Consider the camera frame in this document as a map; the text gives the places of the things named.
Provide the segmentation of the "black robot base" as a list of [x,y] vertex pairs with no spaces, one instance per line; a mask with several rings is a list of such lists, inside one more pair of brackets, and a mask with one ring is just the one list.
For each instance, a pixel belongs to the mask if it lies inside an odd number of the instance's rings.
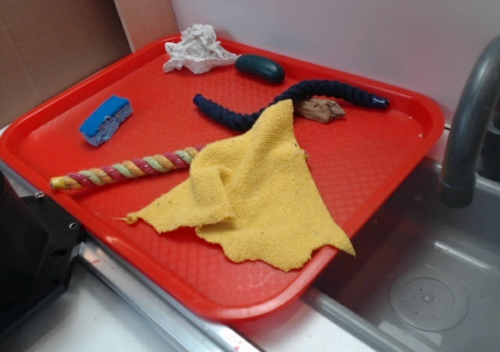
[[83,235],[50,197],[21,197],[1,175],[1,337],[66,292]]

